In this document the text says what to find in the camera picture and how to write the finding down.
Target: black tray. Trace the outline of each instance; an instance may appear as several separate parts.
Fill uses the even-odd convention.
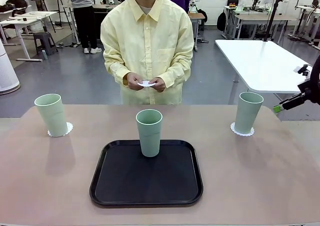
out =
[[[196,151],[181,140],[161,140],[156,157],[143,156],[139,140],[118,140],[102,150],[90,187],[105,207],[174,207],[200,199],[203,184]]]

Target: tray rim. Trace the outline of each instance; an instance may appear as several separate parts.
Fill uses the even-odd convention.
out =
[[[95,191],[96,191],[96,186],[98,183],[98,180],[100,178],[100,172],[101,172],[101,168],[104,165],[104,158],[107,154],[108,149],[116,147],[119,145],[119,142],[137,142],[139,141],[139,139],[119,139],[119,140],[114,140],[112,142],[109,142],[106,146],[103,147],[97,166],[95,168],[94,174],[93,174],[93,178],[90,184],[90,188],[89,188],[89,195],[91,197],[91,200],[101,206],[101,207],[124,207],[124,206],[131,206],[131,207],[141,207],[141,206],[156,206],[156,207],[163,207],[163,206],[188,206],[188,205],[192,205],[194,203],[196,203],[202,196],[203,192],[204,192],[204,185],[203,185],[203,181],[202,181],[202,177],[201,177],[201,172],[200,172],[200,167],[199,167],[199,163],[198,163],[198,157],[197,157],[197,153],[195,148],[187,141],[184,140],[180,140],[180,139],[161,139],[160,144],[166,143],[168,141],[170,142],[180,142],[180,144],[184,144],[186,145],[190,151],[191,151],[191,155],[192,155],[192,161],[193,161],[193,165],[194,165],[194,170],[195,172],[195,178],[196,178],[196,182],[197,182],[197,186],[198,186],[198,193],[196,194],[196,196],[191,199],[188,200],[187,202],[170,202],[170,203],[104,203],[101,202],[97,199],[96,195],[95,195]]]

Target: cup rim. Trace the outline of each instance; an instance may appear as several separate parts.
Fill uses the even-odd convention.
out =
[[[158,112],[158,113],[161,115],[161,118],[160,118],[159,121],[154,122],[154,123],[143,123],[143,122],[140,122],[140,121],[138,120],[138,114],[140,114],[140,113],[142,113],[142,112],[144,112],[144,111],[156,111],[156,112]],[[161,113],[160,111],[156,110],[156,109],[151,109],[151,108],[150,108],[150,109],[141,110],[141,111],[138,112],[138,113],[136,114],[136,116],[135,116],[135,120],[136,120],[139,124],[142,124],[142,125],[156,125],[156,124],[158,124],[159,122],[161,122],[162,119],[163,119],[162,113]]]
[[[243,95],[243,94],[253,94],[253,95],[258,95],[258,96],[260,96],[260,97],[262,98],[262,100],[261,100],[260,102],[250,102],[250,101],[247,101],[247,100],[245,100],[245,99],[243,99],[243,98],[241,97],[241,95]],[[245,101],[246,103],[254,104],[254,105],[256,105],[256,104],[261,104],[261,103],[263,103],[263,102],[264,102],[264,100],[265,100],[265,99],[264,99],[264,97],[262,97],[260,94],[255,93],[255,92],[242,92],[242,93],[240,93],[239,97],[240,97],[240,99],[241,99],[241,100]]]
[[[53,103],[50,103],[50,104],[46,104],[46,105],[40,105],[40,104],[37,104],[36,101],[42,97],[45,97],[45,96],[48,96],[48,95],[56,95],[56,96],[59,96],[59,99]],[[38,107],[47,107],[47,106],[50,106],[50,105],[54,105],[56,104],[57,102],[59,102],[61,100],[61,95],[57,94],[57,93],[48,93],[48,94],[44,94],[44,95],[41,95],[39,97],[37,97],[35,100],[34,100],[34,105],[38,106]]]

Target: green cup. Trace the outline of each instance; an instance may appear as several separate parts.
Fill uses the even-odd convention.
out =
[[[234,129],[240,134],[249,134],[264,98],[254,92],[243,92],[239,96]]]
[[[61,137],[68,132],[64,105],[59,94],[42,95],[34,104],[52,137]]]
[[[136,115],[142,154],[154,157],[159,154],[162,128],[162,114],[154,109],[140,111]]]

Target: person in gray sweatshirt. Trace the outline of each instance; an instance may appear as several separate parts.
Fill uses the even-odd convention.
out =
[[[93,0],[71,0],[74,19],[85,54],[102,52],[102,49],[97,46],[96,20],[92,2]]]

